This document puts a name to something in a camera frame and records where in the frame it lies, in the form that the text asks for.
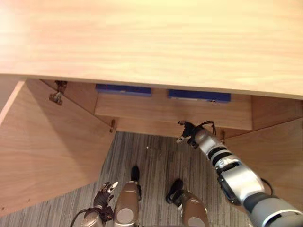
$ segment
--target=gray striped carpet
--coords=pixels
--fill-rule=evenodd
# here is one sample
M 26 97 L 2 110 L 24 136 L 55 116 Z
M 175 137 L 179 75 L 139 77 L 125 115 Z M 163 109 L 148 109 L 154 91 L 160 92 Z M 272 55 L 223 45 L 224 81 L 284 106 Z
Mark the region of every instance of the gray striped carpet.
M 198 150 L 191 149 L 187 143 L 177 145 L 174 138 L 118 132 L 97 182 L 1 217 L 0 227 L 68 227 L 79 210 L 92 204 L 106 181 L 119 182 L 111 201 L 115 204 L 123 183 L 130 180 L 133 165 L 138 165 L 141 171 L 141 226 L 181 225 L 177 207 L 166 204 L 164 199 L 176 178 L 183 179 L 184 188 L 202 199 L 211 226 L 252 226 L 245 214 L 225 201 L 212 166 Z

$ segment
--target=open cabinet door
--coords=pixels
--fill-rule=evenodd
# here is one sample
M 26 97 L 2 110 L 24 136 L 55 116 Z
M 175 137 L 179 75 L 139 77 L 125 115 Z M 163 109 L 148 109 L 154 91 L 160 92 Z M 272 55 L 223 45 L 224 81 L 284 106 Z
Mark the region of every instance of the open cabinet door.
M 275 195 L 303 210 L 302 118 L 229 138 L 226 145 L 272 184 Z
M 18 82 L 0 114 L 0 216 L 95 181 L 114 134 L 51 87 Z

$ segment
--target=wooden table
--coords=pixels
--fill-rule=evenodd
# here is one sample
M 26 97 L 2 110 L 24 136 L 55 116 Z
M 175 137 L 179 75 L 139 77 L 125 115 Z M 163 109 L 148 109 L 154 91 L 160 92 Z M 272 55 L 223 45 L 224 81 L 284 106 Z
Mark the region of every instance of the wooden table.
M 182 119 L 215 120 L 302 209 L 302 27 L 297 0 L 2 0 L 0 77 L 22 79 L 14 90 L 0 80 L 0 215 L 94 181 L 115 131 L 177 137 Z M 62 106 L 47 100 L 55 79 L 68 81 Z M 98 94 L 105 82 L 153 94 Z M 232 101 L 169 100 L 167 88 Z

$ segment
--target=cabinet hinge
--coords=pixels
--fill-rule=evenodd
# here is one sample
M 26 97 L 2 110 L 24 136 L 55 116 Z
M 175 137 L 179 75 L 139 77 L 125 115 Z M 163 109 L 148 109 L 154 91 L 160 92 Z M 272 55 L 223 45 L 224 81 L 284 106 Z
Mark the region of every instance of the cabinet hinge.
M 222 144 L 225 144 L 225 131 L 221 130 L 220 132 L 220 140 Z
M 109 130 L 110 133 L 112 133 L 114 131 L 114 129 L 115 129 L 115 123 L 116 123 L 116 121 L 114 119 L 112 119 L 111 128 Z
M 67 81 L 56 80 L 55 84 L 57 85 L 57 92 L 50 94 L 48 100 L 57 103 L 58 105 L 62 105 L 62 95 L 67 87 Z

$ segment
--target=black wire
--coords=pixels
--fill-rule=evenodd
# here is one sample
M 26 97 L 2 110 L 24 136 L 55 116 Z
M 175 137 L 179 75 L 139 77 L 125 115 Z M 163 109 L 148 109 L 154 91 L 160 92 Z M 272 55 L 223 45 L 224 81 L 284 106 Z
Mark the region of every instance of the black wire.
M 261 180 L 270 187 L 270 189 L 271 189 L 271 194 L 270 195 L 273 195 L 274 194 L 274 189 L 271 186 L 271 184 L 267 180 L 265 180 L 264 178 L 261 178 Z
M 80 214 L 82 214 L 82 213 L 84 213 L 84 212 L 86 212 L 88 209 L 83 209 L 83 210 L 80 210 L 77 214 L 76 214 L 76 216 L 73 218 L 73 220 L 71 221 L 71 225 L 70 225 L 70 227 L 72 227 L 73 225 L 74 225 L 74 223 L 75 223 L 75 221 L 76 221 L 76 219 L 77 219 L 77 217 L 80 215 Z

